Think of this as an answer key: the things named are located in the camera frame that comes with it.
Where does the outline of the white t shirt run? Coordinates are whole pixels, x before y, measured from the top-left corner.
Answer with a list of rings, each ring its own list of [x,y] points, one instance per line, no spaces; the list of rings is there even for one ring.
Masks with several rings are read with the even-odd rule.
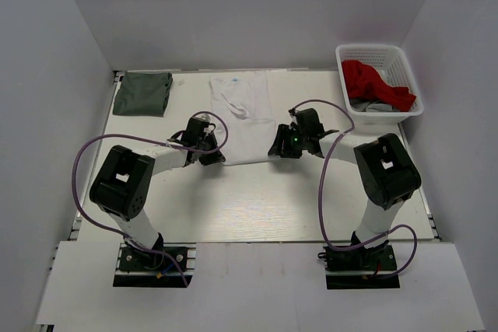
[[[229,130],[222,147],[225,166],[265,163],[275,135],[276,123],[268,94],[268,80],[264,72],[246,77],[209,80],[212,112],[221,117]]]

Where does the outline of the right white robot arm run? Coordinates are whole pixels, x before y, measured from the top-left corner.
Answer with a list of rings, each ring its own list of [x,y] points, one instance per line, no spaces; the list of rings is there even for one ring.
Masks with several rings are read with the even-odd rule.
[[[318,217],[324,241],[333,250],[351,250],[357,267],[372,267],[380,258],[378,247],[386,245],[389,233],[395,231],[392,223],[402,205],[421,187],[418,170],[395,134],[365,142],[352,133],[353,126],[345,131],[325,130],[313,108],[293,108],[289,114],[292,121],[277,127],[268,156],[298,159],[308,152],[324,160],[318,187]],[[324,227],[324,183],[331,159],[357,166],[367,196],[365,212],[348,247],[332,245]]]

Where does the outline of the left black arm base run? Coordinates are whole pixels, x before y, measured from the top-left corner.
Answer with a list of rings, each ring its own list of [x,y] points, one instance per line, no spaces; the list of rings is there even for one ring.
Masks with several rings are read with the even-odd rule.
[[[135,247],[120,245],[114,271],[115,288],[187,288],[195,271],[196,245],[193,243],[164,244],[164,255],[142,252]]]

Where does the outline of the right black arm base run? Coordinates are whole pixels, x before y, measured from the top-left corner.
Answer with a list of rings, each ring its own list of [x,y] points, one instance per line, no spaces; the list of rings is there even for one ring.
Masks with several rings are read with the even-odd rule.
[[[328,246],[317,255],[324,262],[327,290],[400,288],[395,252],[389,243],[376,248],[337,251]]]

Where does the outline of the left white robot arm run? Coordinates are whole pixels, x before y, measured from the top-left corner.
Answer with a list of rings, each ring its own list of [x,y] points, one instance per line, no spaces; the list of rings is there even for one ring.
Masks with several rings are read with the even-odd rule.
[[[138,260],[148,269],[158,268],[164,260],[162,235],[153,228],[145,212],[151,180],[161,173],[201,163],[203,166],[221,163],[223,147],[216,140],[217,115],[201,111],[188,120],[183,131],[165,142],[128,136],[150,144],[146,149],[133,150],[115,145],[108,152],[90,188],[89,199],[107,213],[119,227],[120,234],[138,249]]]

